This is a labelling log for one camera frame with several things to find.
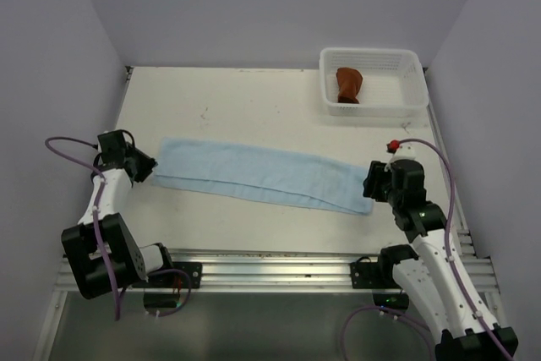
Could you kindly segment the light blue towel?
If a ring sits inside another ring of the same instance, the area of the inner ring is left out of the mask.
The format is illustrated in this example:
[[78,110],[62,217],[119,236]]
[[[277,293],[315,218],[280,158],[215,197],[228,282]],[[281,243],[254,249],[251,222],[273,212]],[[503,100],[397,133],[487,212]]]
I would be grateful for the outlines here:
[[242,200],[367,216],[368,170],[323,156],[254,145],[165,138],[154,184]]

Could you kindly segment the rust brown towel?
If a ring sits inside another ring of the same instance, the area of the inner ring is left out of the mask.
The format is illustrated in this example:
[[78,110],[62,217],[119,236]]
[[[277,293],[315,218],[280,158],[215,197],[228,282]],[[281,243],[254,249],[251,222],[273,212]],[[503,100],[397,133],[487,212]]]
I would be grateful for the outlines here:
[[336,71],[336,81],[338,84],[337,102],[358,104],[358,94],[363,83],[360,72],[354,68],[339,68]]

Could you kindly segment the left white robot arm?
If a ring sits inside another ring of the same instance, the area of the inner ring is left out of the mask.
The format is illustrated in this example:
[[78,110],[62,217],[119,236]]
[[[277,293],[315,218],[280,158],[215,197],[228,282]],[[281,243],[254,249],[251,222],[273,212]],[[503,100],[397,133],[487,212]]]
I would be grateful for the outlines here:
[[77,225],[61,236],[79,292],[86,299],[97,298],[146,278],[157,287],[170,285],[176,267],[167,248],[162,243],[140,247],[122,217],[130,191],[153,173],[156,160],[121,129],[98,136],[92,166],[97,172],[90,203]]

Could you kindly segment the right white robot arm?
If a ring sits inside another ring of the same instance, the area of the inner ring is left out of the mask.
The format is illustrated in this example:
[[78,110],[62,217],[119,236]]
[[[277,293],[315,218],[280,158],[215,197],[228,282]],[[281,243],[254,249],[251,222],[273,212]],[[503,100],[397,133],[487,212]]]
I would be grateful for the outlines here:
[[376,276],[399,286],[422,315],[438,360],[511,360],[518,338],[478,294],[445,226],[443,210],[427,200],[424,168],[414,160],[372,161],[363,195],[390,205],[407,243],[382,249]]

